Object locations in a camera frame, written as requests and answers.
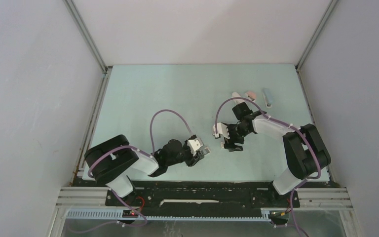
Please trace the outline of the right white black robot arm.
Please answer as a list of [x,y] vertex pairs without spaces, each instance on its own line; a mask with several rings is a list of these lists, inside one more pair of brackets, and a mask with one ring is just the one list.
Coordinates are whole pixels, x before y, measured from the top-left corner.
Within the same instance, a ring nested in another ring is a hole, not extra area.
[[222,147],[230,152],[242,151],[244,138],[251,134],[265,134],[282,142],[287,168],[268,186],[267,200],[273,206],[281,206],[287,193],[299,188],[307,180],[318,179],[323,168],[331,163],[331,156],[322,137],[313,124],[299,128],[268,115],[261,108],[252,111],[246,102],[237,103],[232,111],[237,123],[213,125],[213,136],[223,137]]

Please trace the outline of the white staple box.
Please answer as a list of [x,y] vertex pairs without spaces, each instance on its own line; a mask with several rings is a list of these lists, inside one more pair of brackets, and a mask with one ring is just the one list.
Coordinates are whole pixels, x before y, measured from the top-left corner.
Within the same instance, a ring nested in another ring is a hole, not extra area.
[[202,151],[203,151],[204,155],[207,155],[207,154],[211,153],[209,147],[205,147]]

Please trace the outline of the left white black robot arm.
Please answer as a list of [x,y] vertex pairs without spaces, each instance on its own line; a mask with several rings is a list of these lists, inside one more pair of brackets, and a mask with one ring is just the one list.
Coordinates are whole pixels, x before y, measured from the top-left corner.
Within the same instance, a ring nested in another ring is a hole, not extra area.
[[84,159],[89,167],[88,176],[109,187],[128,206],[135,202],[136,192],[126,172],[139,171],[157,177],[176,164],[192,167],[210,152],[196,135],[184,143],[172,139],[152,155],[131,146],[124,135],[118,135],[86,151]]

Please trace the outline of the long white stapler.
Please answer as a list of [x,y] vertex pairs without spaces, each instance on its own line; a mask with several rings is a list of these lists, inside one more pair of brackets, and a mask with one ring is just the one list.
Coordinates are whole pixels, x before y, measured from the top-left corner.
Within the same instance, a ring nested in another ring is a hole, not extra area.
[[231,97],[232,97],[233,100],[236,100],[236,99],[240,99],[240,98],[241,98],[241,96],[240,96],[237,92],[233,92],[233,93],[231,94]]

